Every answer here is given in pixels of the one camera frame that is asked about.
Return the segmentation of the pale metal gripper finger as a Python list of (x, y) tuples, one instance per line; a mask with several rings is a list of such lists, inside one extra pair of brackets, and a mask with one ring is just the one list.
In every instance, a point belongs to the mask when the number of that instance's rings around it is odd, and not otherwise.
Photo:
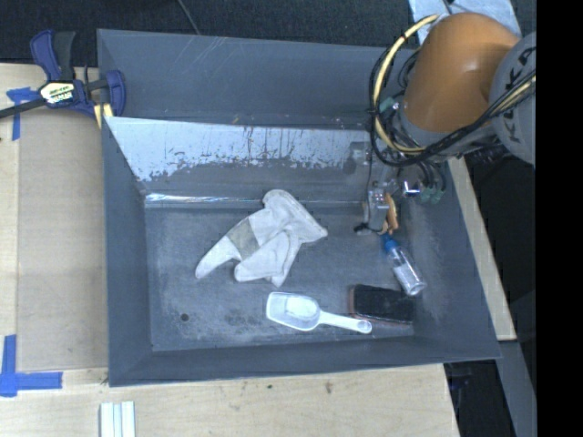
[(382, 188), (371, 188), (368, 190), (366, 224), (368, 229), (381, 232), (386, 221), (387, 212), (390, 209), (386, 192)]

